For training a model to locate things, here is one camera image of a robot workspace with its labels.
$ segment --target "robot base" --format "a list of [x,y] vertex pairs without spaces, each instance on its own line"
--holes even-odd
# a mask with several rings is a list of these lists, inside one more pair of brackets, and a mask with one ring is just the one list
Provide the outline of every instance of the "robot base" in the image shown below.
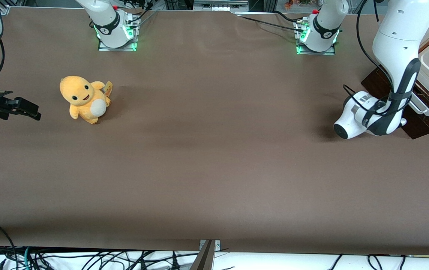
[[296,54],[309,54],[309,55],[335,55],[335,45],[334,43],[331,47],[323,52],[312,51],[301,41],[306,35],[308,17],[303,17],[303,19],[298,20],[293,23],[294,29],[302,29],[303,32],[295,31],[295,40],[296,40]]
[[137,50],[141,19],[139,19],[140,17],[139,15],[131,15],[131,16],[130,18],[132,18],[131,20],[134,20],[134,22],[127,24],[125,32],[127,36],[132,36],[132,38],[125,45],[121,47],[110,48],[101,41],[101,39],[99,38],[99,34],[97,33],[97,37],[99,40],[98,51],[136,51]]

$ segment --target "yellow plush toy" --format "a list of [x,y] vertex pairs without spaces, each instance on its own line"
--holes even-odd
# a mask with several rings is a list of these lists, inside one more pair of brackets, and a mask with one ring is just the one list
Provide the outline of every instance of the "yellow plush toy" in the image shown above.
[[69,114],[73,119],[81,116],[90,124],[98,123],[98,117],[106,112],[111,104],[109,98],[113,84],[108,81],[106,85],[102,82],[92,82],[78,76],[68,76],[61,80],[60,91],[64,99],[71,105]]

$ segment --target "brown table surface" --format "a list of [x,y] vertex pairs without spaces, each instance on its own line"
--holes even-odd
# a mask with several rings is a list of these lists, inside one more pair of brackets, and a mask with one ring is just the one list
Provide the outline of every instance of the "brown table surface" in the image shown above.
[[[0,120],[0,225],[19,246],[429,254],[429,135],[332,128],[374,68],[355,21],[334,57],[228,12],[158,12],[138,51],[98,52],[84,10],[11,9],[0,88],[43,116]],[[113,82],[99,124],[70,118],[67,75]]]

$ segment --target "plush toy belly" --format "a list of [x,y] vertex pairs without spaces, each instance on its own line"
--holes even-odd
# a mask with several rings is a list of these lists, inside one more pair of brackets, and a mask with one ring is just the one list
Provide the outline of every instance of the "plush toy belly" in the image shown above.
[[103,99],[93,100],[90,111],[93,116],[100,117],[106,112],[106,102]]

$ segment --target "wire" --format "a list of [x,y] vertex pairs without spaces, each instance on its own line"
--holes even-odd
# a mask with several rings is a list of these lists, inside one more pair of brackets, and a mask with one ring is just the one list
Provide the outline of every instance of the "wire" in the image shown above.
[[289,29],[289,30],[293,30],[293,31],[297,31],[297,32],[303,32],[302,29],[294,29],[293,27],[286,27],[286,26],[282,26],[282,25],[278,25],[278,24],[272,24],[270,22],[263,22],[263,21],[260,21],[260,20],[256,20],[256,19],[252,19],[252,18],[248,18],[248,17],[243,17],[243,16],[241,16],[241,17],[243,19],[247,19],[247,20],[258,22],[258,23],[262,23],[262,24],[268,24],[270,26],[276,26],[276,27],[279,27],[279,28],[282,28],[282,29]]
[[251,7],[251,10],[249,10],[249,11],[252,11],[253,10],[253,7],[255,7],[256,6],[256,4],[259,2],[260,0],[256,0],[256,2],[254,2],[254,5]]
[[146,22],[147,20],[149,20],[151,18],[151,16],[155,15],[156,12],[158,12],[158,11],[155,10],[153,13],[151,13],[146,19],[144,19],[141,23],[139,23],[139,25],[141,26],[141,24],[144,24],[144,22]]
[[26,250],[24,250],[24,265],[26,267],[26,270],[31,270],[30,266],[28,265],[28,249],[29,247],[27,247]]
[[391,90],[393,90],[393,81],[391,80],[390,75],[386,71],[384,71],[384,69],[382,69],[380,67],[380,65],[378,63],[376,63],[371,56],[369,56],[369,54],[366,52],[366,50],[363,46],[363,43],[362,43],[362,40],[360,37],[360,17],[362,15],[363,7],[365,6],[367,1],[368,0],[363,0],[363,2],[360,4],[361,7],[360,7],[360,10],[358,11],[358,14],[356,17],[356,38],[358,39],[358,44],[360,45],[361,51],[369,59],[369,61],[371,61],[371,63],[373,63],[376,67],[378,67],[384,73],[384,75],[386,75],[386,77],[388,78],[388,81],[390,82]]
[[348,90],[350,90],[350,91],[352,91],[353,93],[354,93],[354,90],[353,89],[351,89],[348,85],[346,85],[346,84],[343,84],[343,89],[345,89],[345,91],[348,93],[348,95],[356,102],[356,104],[358,104],[358,106],[360,106],[361,108],[363,108],[363,110],[365,110],[365,111],[369,111],[369,112],[371,112],[371,113],[373,113],[374,115],[379,115],[379,116],[389,116],[389,115],[392,115],[392,114],[395,114],[395,113],[397,113],[397,112],[399,112],[399,111],[401,111],[402,109],[404,109],[404,108],[406,108],[406,106],[408,106],[409,104],[410,104],[410,101],[411,101],[411,96],[409,96],[408,97],[408,100],[406,101],[406,103],[401,107],[401,108],[399,108],[399,109],[397,109],[396,111],[392,111],[392,112],[390,112],[390,113],[386,113],[386,112],[388,112],[388,110],[389,110],[389,108],[387,108],[385,111],[383,111],[383,112],[377,112],[377,111],[373,111],[373,110],[371,110],[371,109],[366,109],[361,103],[359,103],[356,99],[355,99],[355,97],[353,96],[353,94],[351,94]]
[[334,261],[333,265],[331,266],[331,268],[329,268],[328,270],[333,270],[336,265],[338,264],[339,259],[341,258],[341,256],[343,256],[343,253],[341,253],[338,258],[336,258],[336,260]]
[[111,259],[109,259],[109,260],[105,261],[105,262],[104,262],[104,264],[103,264],[103,262],[101,262],[101,264],[99,265],[100,270],[101,270],[101,268],[103,268],[105,265],[107,265],[110,261],[113,261],[113,259],[114,259],[114,258],[118,257],[119,255],[121,255],[121,254],[123,254],[123,253],[124,253],[124,251],[121,251],[120,253],[116,254],[115,256],[112,256],[112,257],[111,257]]
[[[376,260],[376,262],[378,263],[379,269],[375,268],[372,264],[371,264],[371,257],[374,257],[374,259]],[[381,263],[380,260],[378,260],[378,258],[374,255],[368,255],[367,256],[367,262],[369,263],[369,266],[371,266],[371,268],[373,268],[373,270],[383,270],[383,267],[381,267]]]
[[0,72],[1,72],[4,65],[4,56],[5,56],[3,40],[1,39],[0,39],[0,46],[1,46],[1,63],[0,63]]
[[280,14],[281,17],[283,17],[283,19],[285,19],[285,20],[287,20],[289,22],[292,22],[292,23],[295,23],[297,20],[303,19],[303,17],[298,18],[298,19],[290,19],[290,18],[286,17],[285,14],[283,14],[283,13],[277,11],[277,10],[273,11],[273,13]]
[[399,265],[399,270],[403,270],[403,265],[405,265],[405,261],[406,261],[405,255],[401,255],[401,257],[403,257],[403,260],[401,260],[401,264]]
[[373,5],[374,5],[374,14],[376,15],[376,21],[379,23],[380,19],[378,17],[378,7],[376,5],[376,0],[373,0]]
[[9,241],[9,244],[11,245],[11,248],[13,249],[13,253],[14,253],[14,256],[16,258],[16,270],[18,270],[19,269],[18,256],[16,253],[16,249],[14,247],[13,241],[11,240],[11,237],[9,237],[8,233],[1,226],[0,226],[0,231],[4,234],[4,236],[6,236],[7,240]]

